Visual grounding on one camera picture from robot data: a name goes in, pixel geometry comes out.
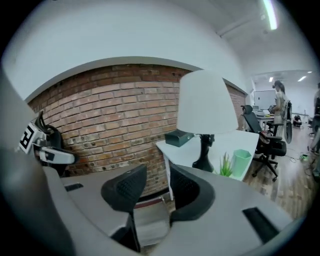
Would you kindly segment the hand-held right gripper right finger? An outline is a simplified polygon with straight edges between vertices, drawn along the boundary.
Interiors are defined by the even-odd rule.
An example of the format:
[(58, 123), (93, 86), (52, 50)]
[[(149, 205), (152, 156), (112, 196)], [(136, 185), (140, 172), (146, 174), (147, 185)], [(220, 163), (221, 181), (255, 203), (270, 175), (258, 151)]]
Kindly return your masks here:
[(175, 211), (154, 256), (273, 256), (293, 229), (291, 217), (247, 184), (170, 165)]

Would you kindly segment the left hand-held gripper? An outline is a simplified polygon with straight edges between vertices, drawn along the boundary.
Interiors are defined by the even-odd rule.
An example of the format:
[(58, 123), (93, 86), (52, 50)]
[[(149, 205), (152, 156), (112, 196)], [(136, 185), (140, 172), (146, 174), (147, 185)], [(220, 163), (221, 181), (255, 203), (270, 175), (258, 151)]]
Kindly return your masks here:
[(70, 165), (76, 162), (71, 151), (54, 146), (54, 132), (44, 131), (30, 122), (19, 141), (19, 150), (46, 164)]

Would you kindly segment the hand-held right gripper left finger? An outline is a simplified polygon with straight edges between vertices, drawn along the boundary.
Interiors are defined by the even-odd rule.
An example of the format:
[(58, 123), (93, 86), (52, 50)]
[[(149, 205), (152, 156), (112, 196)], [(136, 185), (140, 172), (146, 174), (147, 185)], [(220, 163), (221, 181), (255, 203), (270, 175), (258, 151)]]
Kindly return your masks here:
[(76, 252), (139, 252), (133, 211), (147, 181), (147, 167), (60, 178), (43, 169), (55, 208)]

